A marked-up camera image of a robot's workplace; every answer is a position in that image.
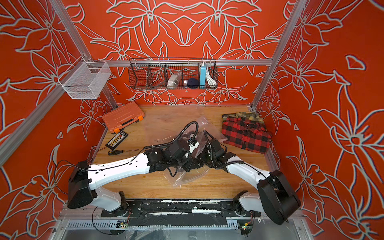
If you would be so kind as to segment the clear plastic vacuum bag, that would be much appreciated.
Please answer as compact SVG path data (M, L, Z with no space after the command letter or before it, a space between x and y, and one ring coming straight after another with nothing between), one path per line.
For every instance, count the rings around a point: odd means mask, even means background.
M204 175L213 148L226 141L219 130L223 107L159 106L145 110L149 145L144 150L150 173L165 173L173 185Z

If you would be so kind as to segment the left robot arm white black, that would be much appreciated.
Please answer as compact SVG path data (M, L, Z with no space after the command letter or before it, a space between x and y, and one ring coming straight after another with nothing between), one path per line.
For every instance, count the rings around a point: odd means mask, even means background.
M161 172L171 168L190 171L203 167L190 152L172 156L168 149L146 149L135 157L102 165L79 162L69 178L68 208L79 209L87 205L103 208L108 212L126 209L124 196L104 190L103 186L135 175Z

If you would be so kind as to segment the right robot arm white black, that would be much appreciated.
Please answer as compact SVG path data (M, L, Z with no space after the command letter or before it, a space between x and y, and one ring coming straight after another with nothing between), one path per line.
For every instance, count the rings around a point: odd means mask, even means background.
M246 181L258 191L244 192L236 201L245 211L265 213L277 225L287 222L302 203L286 176L279 170L269 172L259 169L223 148L218 150L206 145L197 157L212 169L223 170Z

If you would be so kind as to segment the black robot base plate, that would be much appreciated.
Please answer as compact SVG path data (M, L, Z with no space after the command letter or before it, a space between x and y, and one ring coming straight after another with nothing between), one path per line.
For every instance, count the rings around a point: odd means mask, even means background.
M125 214L102 210L101 217L129 225L223 225L232 219L241 226L262 216L260 212L243 210L229 199L129 199L127 204Z

